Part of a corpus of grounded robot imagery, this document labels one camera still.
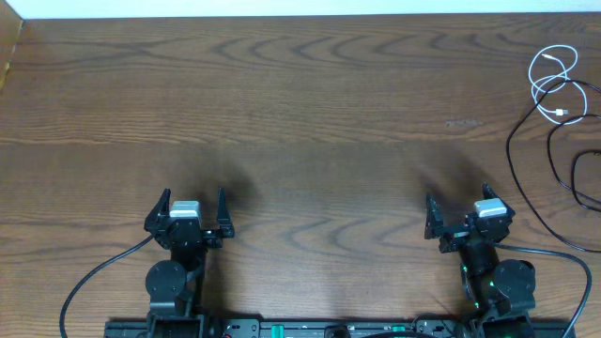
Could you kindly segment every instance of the wood grain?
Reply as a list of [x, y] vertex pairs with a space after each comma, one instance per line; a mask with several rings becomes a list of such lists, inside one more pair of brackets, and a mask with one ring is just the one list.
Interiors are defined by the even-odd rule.
[[[423, 240], [424, 197], [448, 221], [488, 181], [517, 211], [507, 243], [564, 250], [517, 194], [504, 139], [532, 105], [526, 70], [551, 43], [601, 74], [598, 14], [27, 22], [0, 96], [0, 336], [56, 336], [60, 307], [99, 262], [140, 241], [165, 187], [203, 202], [224, 187], [237, 237], [211, 252], [207, 307], [269, 317], [458, 315], [458, 256]], [[555, 71], [542, 64], [544, 71]], [[576, 91], [551, 97], [581, 109]], [[599, 98], [590, 96], [590, 107]], [[599, 216], [552, 179], [535, 115], [513, 145], [543, 217], [599, 246]], [[598, 124], [560, 131], [564, 177]], [[587, 159], [579, 177], [593, 177]], [[73, 337], [144, 317], [150, 244], [95, 276], [69, 309]], [[584, 289], [570, 262], [536, 266], [535, 317], [568, 318]], [[598, 257], [578, 253], [595, 277]], [[577, 324], [601, 334], [601, 288]]]

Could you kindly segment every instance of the white cable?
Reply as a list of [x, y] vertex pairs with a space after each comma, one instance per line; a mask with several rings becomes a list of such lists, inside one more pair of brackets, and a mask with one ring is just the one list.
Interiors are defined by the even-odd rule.
[[[564, 49], [568, 49], [572, 52], [574, 52], [574, 63], [572, 63], [572, 65], [566, 69], [565, 65], [563, 64], [562, 60], [560, 60], [557, 57], [554, 57], [552, 55], [549, 54], [543, 54], [543, 52], [553, 49], [553, 48], [564, 48]], [[544, 76], [536, 81], [534, 81], [532, 79], [532, 67], [534, 66], [534, 63], [536, 63], [536, 60], [538, 59], [539, 56], [543, 56], [545, 59], [549, 59], [549, 60], [553, 60], [553, 61], [557, 61], [560, 66], [562, 67], [562, 72], [556, 75], [548, 75], [548, 76]], [[532, 93], [532, 99], [534, 100], [534, 103], [536, 103], [539, 99], [539, 96], [542, 94], [545, 94], [545, 89], [543, 89], [543, 87], [548, 84], [549, 82], [555, 80], [555, 79], [560, 79], [560, 80], [570, 80], [570, 78], [567, 76], [567, 73], [572, 70], [575, 66], [576, 63], [578, 62], [578, 52], [576, 51], [576, 49], [572, 46], [568, 46], [568, 45], [552, 45], [552, 46], [548, 46], [543, 48], [540, 52], [538, 52], [534, 58], [532, 59], [532, 62], [530, 63], [530, 67], [528, 68], [528, 79], [530, 80], [530, 83], [532, 84], [531, 87], [531, 93]], [[560, 86], [558, 86], [557, 88], [549, 91], [549, 94], [551, 93], [555, 93], [556, 91], [560, 90], [563, 88], [565, 84], [561, 84]], [[578, 90], [580, 90], [580, 93], [582, 93], [582, 98], [584, 98], [584, 110], [582, 112], [582, 115], [586, 115], [586, 111], [588, 108], [588, 104], [586, 101], [586, 93], [584, 92], [584, 90], [582, 89], [582, 87], [580, 87], [579, 84], [577, 83], [572, 83], [572, 85], [575, 85], [576, 88], [578, 88]], [[561, 124], [561, 122], [554, 120], [552, 117], [550, 117], [550, 114], [554, 114], [556, 116], [562, 116], [562, 115], [567, 115], [568, 111], [565, 109], [555, 109], [555, 110], [549, 110], [545, 107], [543, 107], [542, 104], [539, 104], [538, 107], [536, 107], [538, 109], [539, 112], [541, 112], [541, 114], [549, 121], [555, 123], [555, 124]], [[582, 118], [576, 119], [574, 121], [568, 122], [566, 123], [566, 125], [569, 124], [574, 124], [574, 123], [578, 123]]]

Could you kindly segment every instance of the dark wooden surface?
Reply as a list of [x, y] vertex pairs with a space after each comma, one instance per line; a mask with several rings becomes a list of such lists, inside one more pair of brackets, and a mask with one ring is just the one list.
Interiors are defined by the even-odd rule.
[[[598, 14], [26, 23], [0, 96], [0, 336], [57, 336], [67, 294], [146, 236], [165, 187], [204, 202], [208, 220], [226, 188], [237, 237], [209, 254], [209, 307], [310, 318], [471, 310], [457, 254], [423, 239], [425, 193], [450, 221], [486, 180], [517, 211], [506, 243], [574, 254], [517, 194], [503, 146], [532, 105], [526, 71], [540, 48], [574, 45], [572, 76], [598, 83], [600, 23]], [[548, 104], [577, 112], [577, 93]], [[599, 103], [591, 94], [591, 108]], [[601, 248], [599, 216], [552, 181], [550, 127], [536, 114], [516, 137], [519, 177], [557, 231]], [[600, 131], [583, 123], [557, 135], [562, 175]], [[591, 193], [601, 193], [598, 165], [588, 159], [579, 174], [596, 179]], [[578, 256], [598, 278], [599, 257]], [[152, 243], [95, 276], [71, 304], [70, 335], [144, 317], [146, 272], [166, 257]], [[534, 317], [572, 315], [580, 267], [508, 257], [536, 266]], [[601, 335], [600, 311], [595, 284], [579, 336]]]

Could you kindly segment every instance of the green led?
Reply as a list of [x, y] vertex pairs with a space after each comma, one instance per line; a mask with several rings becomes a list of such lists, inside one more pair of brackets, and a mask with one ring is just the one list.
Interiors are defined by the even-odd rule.
[[271, 325], [271, 338], [285, 338], [284, 325]]

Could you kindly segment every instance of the coiled white cable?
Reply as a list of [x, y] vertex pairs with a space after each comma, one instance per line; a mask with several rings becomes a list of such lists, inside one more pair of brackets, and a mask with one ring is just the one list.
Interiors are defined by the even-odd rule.
[[[574, 62], [572, 63], [572, 65], [569, 68], [566, 69], [562, 60], [560, 60], [559, 58], [549, 55], [549, 54], [544, 54], [545, 51], [548, 51], [548, 50], [554, 49], [554, 48], [564, 48], [564, 49], [568, 49], [574, 53]], [[532, 79], [532, 68], [533, 68], [534, 64], [536, 63], [536, 60], [539, 58], [539, 56], [543, 56], [544, 58], [549, 59], [549, 60], [557, 61], [560, 64], [560, 66], [562, 67], [563, 71], [560, 72], [559, 74], [544, 76], [544, 77], [534, 81]], [[567, 76], [567, 73], [576, 66], [577, 62], [578, 62], [578, 52], [572, 46], [552, 45], [552, 46], [545, 47], [540, 52], [538, 52], [532, 59], [532, 62], [530, 63], [530, 67], [528, 68], [528, 79], [530, 80], [530, 83], [532, 84], [531, 93], [532, 93], [532, 99], [534, 100], [534, 103], [536, 103], [538, 101], [539, 95], [545, 94], [546, 90], [543, 88], [545, 87], [546, 84], [550, 83], [551, 81], [553, 81], [555, 79], [570, 80], [570, 78]], [[576, 88], [578, 88], [578, 90], [580, 90], [580, 93], [582, 93], [582, 98], [584, 98], [584, 110], [583, 110], [582, 114], [586, 115], [586, 111], [588, 108], [588, 104], [587, 104], [587, 100], [586, 100], [586, 93], [584, 92], [584, 90], [582, 89], [582, 87], [579, 84], [572, 83], [572, 85], [575, 85]], [[564, 86], [565, 86], [565, 84], [561, 84], [560, 86], [549, 91], [548, 93], [549, 94], [555, 93], [558, 90], [561, 90]], [[553, 115], [561, 116], [561, 115], [566, 115], [568, 112], [567, 110], [564, 110], [564, 109], [549, 110], [549, 109], [543, 107], [542, 104], [539, 104], [538, 107], [536, 107], [536, 108], [547, 120], [549, 120], [555, 124], [561, 124], [562, 122], [553, 119], [549, 115], [553, 114]], [[566, 123], [566, 125], [578, 123], [581, 119], [582, 118], [579, 118], [574, 121], [568, 122], [568, 123]]]

